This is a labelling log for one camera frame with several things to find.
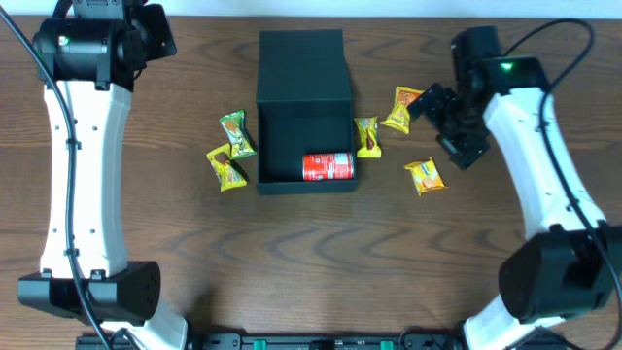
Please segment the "yellow orange snack packet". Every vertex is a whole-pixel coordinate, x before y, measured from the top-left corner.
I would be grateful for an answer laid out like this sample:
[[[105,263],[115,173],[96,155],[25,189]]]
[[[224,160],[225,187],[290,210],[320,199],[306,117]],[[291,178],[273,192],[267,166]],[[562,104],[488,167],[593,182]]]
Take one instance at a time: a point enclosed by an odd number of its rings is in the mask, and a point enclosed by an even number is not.
[[[419,89],[398,86],[395,90],[394,107],[381,124],[399,130],[404,134],[410,132],[410,113],[408,106],[417,100],[424,92]]]

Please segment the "yellow biscuit packet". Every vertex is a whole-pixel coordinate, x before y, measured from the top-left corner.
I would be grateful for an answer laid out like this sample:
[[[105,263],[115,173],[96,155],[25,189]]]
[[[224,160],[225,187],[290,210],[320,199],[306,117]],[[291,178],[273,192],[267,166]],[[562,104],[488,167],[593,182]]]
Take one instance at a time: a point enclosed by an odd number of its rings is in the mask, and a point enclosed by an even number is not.
[[[427,160],[413,161],[404,165],[403,168],[410,172],[416,193],[419,196],[431,191],[447,189],[432,157]]]

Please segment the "yellow-green snack packet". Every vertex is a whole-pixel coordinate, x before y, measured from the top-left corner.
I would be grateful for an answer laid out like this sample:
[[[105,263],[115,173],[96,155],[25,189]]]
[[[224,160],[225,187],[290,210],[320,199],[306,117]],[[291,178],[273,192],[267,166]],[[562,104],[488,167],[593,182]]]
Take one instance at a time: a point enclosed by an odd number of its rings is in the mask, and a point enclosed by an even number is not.
[[[357,150],[358,158],[380,158],[382,150],[378,143],[378,117],[355,118],[361,145]]]

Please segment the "red Pringles can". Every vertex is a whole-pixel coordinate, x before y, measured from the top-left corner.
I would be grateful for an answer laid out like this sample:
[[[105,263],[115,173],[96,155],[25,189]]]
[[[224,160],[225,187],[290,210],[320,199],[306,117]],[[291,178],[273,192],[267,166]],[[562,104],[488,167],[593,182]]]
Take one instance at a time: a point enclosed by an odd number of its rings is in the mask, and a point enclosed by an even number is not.
[[[302,177],[307,182],[351,180],[354,178],[354,158],[351,153],[305,155]]]

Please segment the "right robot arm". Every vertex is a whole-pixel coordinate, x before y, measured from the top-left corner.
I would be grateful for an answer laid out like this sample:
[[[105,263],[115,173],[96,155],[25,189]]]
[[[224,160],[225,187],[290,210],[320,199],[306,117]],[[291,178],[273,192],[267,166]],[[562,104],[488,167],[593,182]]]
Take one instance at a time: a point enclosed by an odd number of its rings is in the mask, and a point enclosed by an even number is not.
[[[458,62],[456,89],[432,85],[408,106],[471,166],[494,138],[523,212],[525,241],[500,267],[498,295],[463,325],[467,349],[512,349],[621,293],[621,230],[587,193],[533,57]]]

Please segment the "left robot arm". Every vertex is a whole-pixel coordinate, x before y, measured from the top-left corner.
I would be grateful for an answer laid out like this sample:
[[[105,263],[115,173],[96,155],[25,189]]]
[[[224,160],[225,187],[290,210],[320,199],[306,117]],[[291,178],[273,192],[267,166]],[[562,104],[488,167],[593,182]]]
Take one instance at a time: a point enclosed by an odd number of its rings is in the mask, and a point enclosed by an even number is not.
[[[183,349],[186,319],[160,297],[155,262],[133,262],[121,214],[125,124],[136,79],[176,53],[162,6],[59,2],[24,46],[44,83],[52,137],[50,224],[21,304],[93,327],[107,349]]]

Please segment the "green snack packet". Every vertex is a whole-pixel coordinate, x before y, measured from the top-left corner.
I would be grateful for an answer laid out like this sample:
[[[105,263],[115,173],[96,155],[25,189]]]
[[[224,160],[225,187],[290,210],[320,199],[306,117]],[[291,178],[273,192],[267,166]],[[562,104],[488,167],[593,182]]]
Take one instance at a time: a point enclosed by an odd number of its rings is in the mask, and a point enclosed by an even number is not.
[[[245,112],[243,110],[221,117],[220,124],[229,140],[232,159],[246,158],[257,153],[246,130]]]

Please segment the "dark green open box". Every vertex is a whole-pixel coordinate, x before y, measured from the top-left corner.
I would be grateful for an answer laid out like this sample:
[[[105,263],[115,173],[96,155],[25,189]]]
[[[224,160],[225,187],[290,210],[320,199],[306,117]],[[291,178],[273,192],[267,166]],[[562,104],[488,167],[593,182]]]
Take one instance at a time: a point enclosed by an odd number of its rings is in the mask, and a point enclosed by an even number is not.
[[[306,181],[303,157],[356,153],[353,93],[340,29],[261,31],[258,191],[347,193],[344,180]]]

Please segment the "yellow chocolate snack packet left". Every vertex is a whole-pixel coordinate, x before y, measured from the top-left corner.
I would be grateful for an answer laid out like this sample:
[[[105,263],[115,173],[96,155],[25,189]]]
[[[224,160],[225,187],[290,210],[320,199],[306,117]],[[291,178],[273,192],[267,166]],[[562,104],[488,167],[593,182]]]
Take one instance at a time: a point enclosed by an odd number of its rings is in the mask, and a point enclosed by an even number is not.
[[[242,188],[247,185],[246,179],[236,170],[231,162],[231,147],[224,144],[206,154],[220,182],[220,191]]]

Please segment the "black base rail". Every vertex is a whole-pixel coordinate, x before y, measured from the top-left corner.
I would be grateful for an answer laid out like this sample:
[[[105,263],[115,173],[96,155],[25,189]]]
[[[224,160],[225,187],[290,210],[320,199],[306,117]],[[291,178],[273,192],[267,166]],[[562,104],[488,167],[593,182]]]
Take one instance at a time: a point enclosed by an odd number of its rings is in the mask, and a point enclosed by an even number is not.
[[[404,335],[242,335],[211,333],[192,337],[186,350],[463,350],[451,333]]]

